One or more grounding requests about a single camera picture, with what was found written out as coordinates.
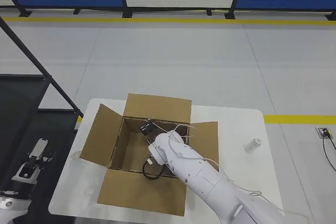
cardboard box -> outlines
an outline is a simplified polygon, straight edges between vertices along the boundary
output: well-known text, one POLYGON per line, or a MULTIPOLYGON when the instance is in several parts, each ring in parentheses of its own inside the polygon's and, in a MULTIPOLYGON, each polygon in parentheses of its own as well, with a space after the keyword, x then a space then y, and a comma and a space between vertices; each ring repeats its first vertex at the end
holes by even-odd
MULTIPOLYGON (((108 168, 97 202, 183 216, 186 186, 168 169, 157 180, 142 175, 150 152, 139 128, 149 118, 166 130, 190 124, 191 109, 190 100, 137 94, 128 95, 123 116, 101 104, 81 153, 81 158, 108 168)), ((219 161, 217 122, 190 125, 196 129, 179 127, 177 132, 193 136, 187 139, 191 147, 219 161)), ((161 169, 153 164, 145 170, 158 174, 161 169)))

electrical outlet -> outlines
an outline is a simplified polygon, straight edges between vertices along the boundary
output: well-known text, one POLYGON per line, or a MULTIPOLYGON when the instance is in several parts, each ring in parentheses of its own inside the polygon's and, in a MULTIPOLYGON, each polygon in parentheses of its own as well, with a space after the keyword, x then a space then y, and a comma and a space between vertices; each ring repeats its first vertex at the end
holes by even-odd
MULTIPOLYGON (((316 128, 316 131, 318 132, 318 135, 321 139, 323 139, 323 134, 324 134, 324 131, 323 129, 325 129, 326 127, 315 127, 316 128)), ((330 129, 326 128, 327 131, 330 133, 330 136, 331 136, 331 139, 333 139, 334 137, 332 136, 332 132, 330 131, 330 129)))

